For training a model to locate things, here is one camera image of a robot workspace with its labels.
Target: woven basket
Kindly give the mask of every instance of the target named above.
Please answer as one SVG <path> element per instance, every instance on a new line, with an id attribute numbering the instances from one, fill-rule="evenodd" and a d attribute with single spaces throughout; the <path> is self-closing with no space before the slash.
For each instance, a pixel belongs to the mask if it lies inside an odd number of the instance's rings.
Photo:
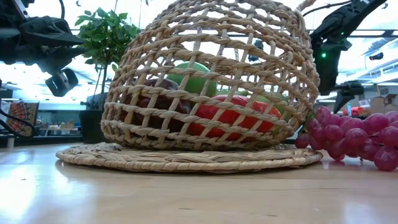
<path id="1" fill-rule="evenodd" d="M 280 144 L 305 121 L 318 96 L 319 77 L 300 13 L 313 2 L 293 11 L 268 0 L 175 1 L 129 44 L 104 106 L 105 137 L 123 146 L 196 151 Z M 245 35 L 245 42 L 233 34 Z M 252 44 L 255 40 L 263 42 L 264 50 Z M 260 63 L 249 63 L 249 55 L 259 57 Z M 189 62 L 188 68 L 176 68 L 181 62 Z M 193 69 L 195 62 L 210 72 Z M 169 74 L 183 76 L 178 89 L 159 86 Z M 158 79 L 155 86 L 145 85 L 154 78 Z M 189 78 L 206 80 L 200 94 L 185 91 Z M 225 100 L 206 95 L 212 81 L 229 90 Z M 231 103 L 241 90 L 249 92 L 245 106 Z M 283 93 L 288 100 L 272 92 Z M 270 101 L 262 113 L 253 108 L 258 96 Z M 170 103 L 159 107 L 159 99 Z M 146 107 L 140 106 L 142 100 L 149 102 Z M 178 109 L 187 102 L 188 111 Z M 212 119 L 196 116 L 201 105 L 213 105 L 218 112 Z M 270 114 L 273 106 L 282 111 L 280 117 Z M 233 123 L 218 121 L 226 110 L 239 117 Z M 246 117 L 257 121 L 250 128 L 242 127 Z M 154 126 L 155 120 L 160 124 Z M 271 128 L 258 131 L 264 122 L 272 123 Z M 201 134 L 190 132 L 193 123 L 205 127 Z M 209 136 L 213 128 L 224 134 Z M 231 140 L 231 134 L 239 137 Z"/>

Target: grape bunch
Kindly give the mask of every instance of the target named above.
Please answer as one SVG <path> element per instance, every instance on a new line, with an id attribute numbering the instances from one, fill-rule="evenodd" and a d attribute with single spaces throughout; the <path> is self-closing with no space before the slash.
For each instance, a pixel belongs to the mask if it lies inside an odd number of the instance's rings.
<path id="1" fill-rule="evenodd" d="M 320 107 L 315 118 L 306 123 L 306 133 L 295 141 L 297 148 L 326 150 L 341 161 L 345 156 L 373 161 L 379 170 L 398 167 L 398 112 L 376 113 L 364 121 L 350 116 L 332 114 Z"/>

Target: potted plant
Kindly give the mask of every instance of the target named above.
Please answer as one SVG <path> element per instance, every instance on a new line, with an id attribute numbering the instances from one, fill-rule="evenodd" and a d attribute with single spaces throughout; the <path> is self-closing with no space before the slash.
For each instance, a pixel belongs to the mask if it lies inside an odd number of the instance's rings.
<path id="1" fill-rule="evenodd" d="M 106 99 L 105 83 L 108 68 L 112 67 L 114 71 L 117 69 L 128 43 L 139 32 L 138 28 L 129 25 L 126 19 L 127 13 L 116 14 L 114 11 L 105 12 L 102 8 L 98 8 L 93 13 L 85 11 L 85 15 L 79 16 L 75 23 L 76 26 L 84 23 L 80 26 L 78 36 L 85 43 L 79 47 L 87 49 L 83 55 L 88 58 L 86 63 L 95 65 L 98 72 L 95 90 L 98 84 L 101 84 L 101 93 L 99 95 L 94 93 L 92 99 L 86 103 L 90 110 L 81 111 L 79 114 L 83 142 L 87 144 L 105 140 L 101 132 L 100 122 Z"/>

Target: wooden table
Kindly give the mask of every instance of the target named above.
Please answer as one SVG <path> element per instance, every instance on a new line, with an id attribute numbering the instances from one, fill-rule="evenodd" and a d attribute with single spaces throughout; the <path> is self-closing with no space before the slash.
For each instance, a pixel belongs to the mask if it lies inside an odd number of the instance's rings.
<path id="1" fill-rule="evenodd" d="M 135 174 L 0 149 L 0 223 L 398 223 L 398 173 L 324 158 L 250 174 Z"/>

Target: wicker placemat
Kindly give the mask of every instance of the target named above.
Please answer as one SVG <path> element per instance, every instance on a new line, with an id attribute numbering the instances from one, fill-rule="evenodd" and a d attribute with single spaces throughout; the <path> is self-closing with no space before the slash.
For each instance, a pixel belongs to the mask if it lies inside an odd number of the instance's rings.
<path id="1" fill-rule="evenodd" d="M 72 164 L 108 167 L 132 172 L 211 172 L 227 174 L 278 167 L 298 167 L 319 161 L 322 154 L 310 149 L 280 145 L 261 151 L 153 151 L 117 144 L 71 147 L 57 157 Z"/>

